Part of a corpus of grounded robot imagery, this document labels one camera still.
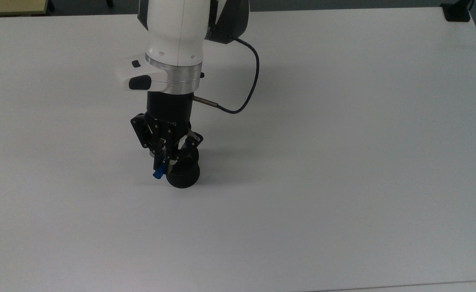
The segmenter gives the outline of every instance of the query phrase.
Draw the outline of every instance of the wooden desk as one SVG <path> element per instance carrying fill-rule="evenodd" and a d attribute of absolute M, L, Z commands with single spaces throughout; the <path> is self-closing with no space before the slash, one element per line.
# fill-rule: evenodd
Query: wooden desk
<path fill-rule="evenodd" d="M 1 15 L 45 14 L 47 0 L 0 0 Z"/>

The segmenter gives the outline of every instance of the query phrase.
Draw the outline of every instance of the white tabletop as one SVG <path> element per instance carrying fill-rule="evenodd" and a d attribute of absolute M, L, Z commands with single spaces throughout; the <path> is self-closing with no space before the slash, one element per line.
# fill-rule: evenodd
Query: white tabletop
<path fill-rule="evenodd" d="M 252 13 L 246 110 L 194 105 L 155 180 L 114 61 L 135 15 L 0 19 L 0 291 L 305 292 L 476 281 L 476 28 L 441 8 Z M 237 108 L 239 44 L 197 95 Z"/>

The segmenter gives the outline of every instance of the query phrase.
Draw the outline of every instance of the blue object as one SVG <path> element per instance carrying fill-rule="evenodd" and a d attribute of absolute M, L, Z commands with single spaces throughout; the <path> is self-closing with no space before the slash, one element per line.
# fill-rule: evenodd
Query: blue object
<path fill-rule="evenodd" d="M 153 173 L 153 177 L 156 179 L 161 179 L 162 176 L 164 175 L 164 169 L 166 168 L 166 164 L 163 162 L 161 166 L 159 166 L 155 172 Z"/>

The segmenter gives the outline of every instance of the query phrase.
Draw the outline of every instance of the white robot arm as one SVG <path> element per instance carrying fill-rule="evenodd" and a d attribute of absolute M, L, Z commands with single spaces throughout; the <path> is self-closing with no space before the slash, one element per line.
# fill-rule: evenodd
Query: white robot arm
<path fill-rule="evenodd" d="M 197 181 L 203 137 L 191 130 L 190 116 L 193 100 L 201 100 L 193 93 L 202 77 L 202 43 L 245 43 L 237 37 L 248 18 L 249 0 L 140 0 L 138 19 L 149 31 L 148 48 L 120 60 L 116 75 L 123 89 L 148 92 L 146 113 L 131 122 L 154 157 L 155 178 L 166 174 L 180 188 Z"/>

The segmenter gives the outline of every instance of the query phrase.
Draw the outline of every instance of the black cable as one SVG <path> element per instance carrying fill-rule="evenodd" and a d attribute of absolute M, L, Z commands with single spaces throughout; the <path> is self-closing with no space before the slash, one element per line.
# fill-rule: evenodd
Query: black cable
<path fill-rule="evenodd" d="M 249 48 L 251 51 L 253 51 L 254 53 L 254 56 L 256 57 L 256 75 L 254 76 L 254 82 L 253 82 L 253 87 L 251 87 L 251 90 L 249 91 L 249 96 L 247 96 L 247 99 L 245 100 L 245 102 L 243 103 L 242 107 L 240 107 L 239 109 L 237 109 L 236 111 L 231 111 L 230 109 L 226 109 L 225 107 L 222 107 L 221 105 L 217 105 L 216 108 L 217 109 L 221 109 L 223 110 L 224 112 L 226 113 L 230 113 L 230 114 L 237 114 L 241 111 L 243 111 L 243 109 L 245 109 L 245 107 L 247 106 L 247 104 L 249 103 L 249 100 L 251 99 L 251 96 L 253 96 L 253 92 L 254 92 L 254 89 L 256 88 L 256 83 L 258 81 L 258 75 L 260 74 L 260 57 L 258 56 L 258 52 L 256 52 L 256 50 L 253 48 L 253 46 L 251 46 L 249 43 L 247 43 L 246 41 L 242 41 L 241 39 L 238 39 L 237 37 L 235 37 L 234 35 L 230 35 L 228 34 L 227 32 L 223 31 L 223 30 L 220 30 L 218 27 L 215 27 L 220 33 L 222 33 L 223 35 L 225 35 L 226 37 L 230 38 L 230 39 L 233 39 L 237 42 L 239 42 L 240 44 L 246 46 L 247 48 Z"/>

